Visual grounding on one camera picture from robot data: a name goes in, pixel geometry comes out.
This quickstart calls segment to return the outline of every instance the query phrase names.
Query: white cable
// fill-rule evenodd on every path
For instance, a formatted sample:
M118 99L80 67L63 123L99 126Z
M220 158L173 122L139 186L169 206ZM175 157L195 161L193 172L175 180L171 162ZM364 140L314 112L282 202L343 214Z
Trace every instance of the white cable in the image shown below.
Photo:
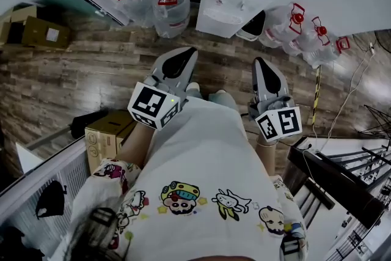
M343 107L345 107L346 102L348 102L350 95L351 95L353 92L355 92L355 91L357 90L357 88L359 88L359 85L360 85L361 80L362 80L362 78L363 78L363 76L364 76L364 73L365 73L365 71L367 70L367 68L369 67L369 63L371 62L373 56L375 55L375 52L373 51L372 43L370 43L370 48L371 48L372 56L371 56L371 58L369 58L368 64L367 64L367 66L365 67L364 71L362 72L362 74L361 74L361 76L360 76L360 80L359 80L359 82L357 83L356 88L354 88L353 90L351 90L351 89L352 89L352 85L353 85L354 75L357 73L358 69L361 67L362 63L364 62L365 56L367 55L367 52L368 52L368 51L364 54L364 57L362 58L362 61L360 62L359 66L357 67L356 71L354 71L354 73L353 73L353 75L352 75L352 79L351 79L351 81L350 81L349 94L346 96L346 99L345 99L345 101L343 102L343 104L342 104L342 106L341 106L341 108L340 108L340 110L339 110L337 116L335 117L334 121L331 123L331 127L330 127L329 134L328 134L328 136L327 136L327 140L326 140L326 142L323 144L322 148L320 148L319 152L321 152L321 151L324 149L324 147L326 146L326 144L329 142L330 137L331 137L332 129L334 128L334 125L335 125L335 123L336 123L338 117L340 116L340 114L341 114L341 112L342 112L342 110L343 110Z

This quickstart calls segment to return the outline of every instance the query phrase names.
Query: wooden floor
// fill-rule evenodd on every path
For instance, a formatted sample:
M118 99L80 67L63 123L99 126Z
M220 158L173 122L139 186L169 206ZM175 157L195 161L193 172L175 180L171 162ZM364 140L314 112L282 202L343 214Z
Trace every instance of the wooden floor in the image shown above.
M312 133L312 106L315 71L301 57L290 57L280 49L265 48L260 42L233 37L223 39L194 29L197 12L190 27L175 39L161 39L152 29L120 28L94 18L66 14L73 30L73 41L66 51L5 50L0 55L0 120L5 134L7 166L20 175L15 142L30 142L70 123L76 116L101 108L126 108L133 87L143 80L154 60L162 53L181 46L194 46L199 60L194 81L207 94L218 89L230 92L240 110L246 112L252 96L251 63L264 57L276 64L287 77L290 92L301 108L303 134ZM349 91L350 79L364 52L350 39L351 49L329 67L323 67L315 131L327 136L332 120ZM373 33L359 34L357 43L367 47L375 42ZM352 94L335 124L332 135L357 138L358 130L374 120L364 105L388 112L391 103L391 55L375 45L360 87ZM366 64L370 53L367 53ZM355 82L362 70L356 75ZM244 118L250 142L258 128ZM292 143L298 137L285 140ZM288 147L279 144L277 171L285 167ZM47 148L43 154L50 155Z

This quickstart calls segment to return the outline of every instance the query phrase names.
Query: person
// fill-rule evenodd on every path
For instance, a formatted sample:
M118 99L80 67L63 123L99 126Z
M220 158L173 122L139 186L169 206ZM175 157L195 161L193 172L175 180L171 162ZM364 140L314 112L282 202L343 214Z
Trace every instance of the person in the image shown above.
M254 150L224 90L163 130L141 123L73 203L66 260L283 260L307 255L298 206L275 175L277 142Z

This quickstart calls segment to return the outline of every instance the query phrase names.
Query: sleeve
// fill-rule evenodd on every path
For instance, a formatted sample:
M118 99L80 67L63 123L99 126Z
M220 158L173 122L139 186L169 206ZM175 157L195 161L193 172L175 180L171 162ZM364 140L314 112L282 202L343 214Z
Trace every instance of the sleeve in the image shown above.
M300 209L281 176L270 177L277 191L284 218L285 235L281 244L281 261L304 261L308 254L307 229Z
M140 172L135 164L103 159L75 197L71 222L102 203L121 198L134 185Z

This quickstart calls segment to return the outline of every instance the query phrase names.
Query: white label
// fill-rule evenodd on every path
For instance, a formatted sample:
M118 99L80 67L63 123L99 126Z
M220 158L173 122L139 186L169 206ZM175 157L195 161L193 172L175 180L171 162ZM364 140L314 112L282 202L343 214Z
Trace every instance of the white label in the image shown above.
M59 38L60 31L57 29L48 29L48 33L46 34L46 40L50 42L56 42Z

